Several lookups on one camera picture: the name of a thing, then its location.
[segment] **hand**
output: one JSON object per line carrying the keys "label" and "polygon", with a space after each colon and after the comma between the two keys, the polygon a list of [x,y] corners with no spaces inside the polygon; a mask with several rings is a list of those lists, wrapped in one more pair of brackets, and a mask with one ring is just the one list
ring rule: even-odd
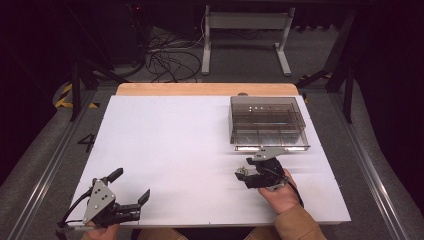
{"label": "hand", "polygon": [[[93,222],[88,222],[87,226],[94,227]],[[99,228],[95,230],[86,231],[85,235],[94,240],[115,240],[118,235],[119,224],[111,225],[107,228]]]}
{"label": "hand", "polygon": [[[293,186],[297,188],[292,176],[286,169],[284,169],[284,174],[289,178]],[[277,214],[281,214],[299,204],[299,199],[297,198],[296,193],[288,184],[276,189],[274,192],[271,192],[266,188],[259,188],[258,191],[268,201]]]}

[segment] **transparent container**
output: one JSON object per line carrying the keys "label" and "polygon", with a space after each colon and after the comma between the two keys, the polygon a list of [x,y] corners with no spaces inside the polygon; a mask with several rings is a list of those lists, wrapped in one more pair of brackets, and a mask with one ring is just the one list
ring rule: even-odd
{"label": "transparent container", "polygon": [[230,143],[236,151],[283,147],[289,151],[309,148],[305,122],[294,97],[231,97],[228,114]]}

